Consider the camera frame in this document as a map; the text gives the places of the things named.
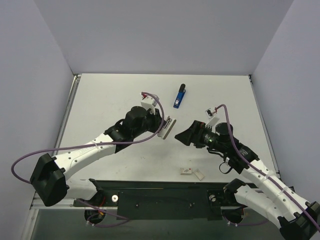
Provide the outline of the blue and black stapler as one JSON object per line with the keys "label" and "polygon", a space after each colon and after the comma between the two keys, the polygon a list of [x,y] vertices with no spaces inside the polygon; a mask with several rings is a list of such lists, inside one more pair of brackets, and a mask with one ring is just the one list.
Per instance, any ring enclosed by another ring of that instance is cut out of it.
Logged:
{"label": "blue and black stapler", "polygon": [[175,109],[178,109],[181,105],[181,102],[184,98],[184,95],[186,93],[186,85],[184,83],[182,83],[179,87],[179,90],[178,90],[178,93],[177,93],[177,96],[175,98],[175,101],[174,101],[174,104],[173,104],[173,107]]}

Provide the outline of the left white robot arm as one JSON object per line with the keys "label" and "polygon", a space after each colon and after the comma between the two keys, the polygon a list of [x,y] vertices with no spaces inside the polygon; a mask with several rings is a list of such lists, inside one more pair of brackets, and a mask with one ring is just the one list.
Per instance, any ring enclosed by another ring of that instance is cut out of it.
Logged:
{"label": "left white robot arm", "polygon": [[157,134],[166,125],[167,119],[159,109],[151,112],[141,106],[134,106],[125,118],[117,121],[84,148],[50,156],[42,155],[30,177],[30,183],[46,207],[51,207],[66,197],[67,181],[75,173],[93,162],[120,152],[132,145],[133,140],[150,132]]}

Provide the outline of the white stapler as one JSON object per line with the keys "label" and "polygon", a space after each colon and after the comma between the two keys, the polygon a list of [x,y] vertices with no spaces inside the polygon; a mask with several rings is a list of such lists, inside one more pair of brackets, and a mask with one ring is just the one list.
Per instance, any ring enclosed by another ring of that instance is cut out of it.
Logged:
{"label": "white stapler", "polygon": [[165,116],[164,124],[161,130],[157,133],[157,136],[163,140],[165,140],[168,135],[170,134],[171,130],[173,129],[174,125],[176,124],[177,120],[172,118],[169,115]]}

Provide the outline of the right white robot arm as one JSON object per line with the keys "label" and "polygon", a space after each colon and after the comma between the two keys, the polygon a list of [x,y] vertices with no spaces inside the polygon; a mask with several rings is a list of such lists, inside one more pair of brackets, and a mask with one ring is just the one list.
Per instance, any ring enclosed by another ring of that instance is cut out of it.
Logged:
{"label": "right white robot arm", "polygon": [[240,179],[224,187],[224,201],[239,203],[272,222],[286,240],[309,240],[320,230],[320,205],[309,202],[285,185],[249,147],[233,136],[233,126],[219,123],[215,131],[195,120],[175,139],[186,146],[207,148],[223,155],[224,161],[238,174],[251,181],[260,192]]}

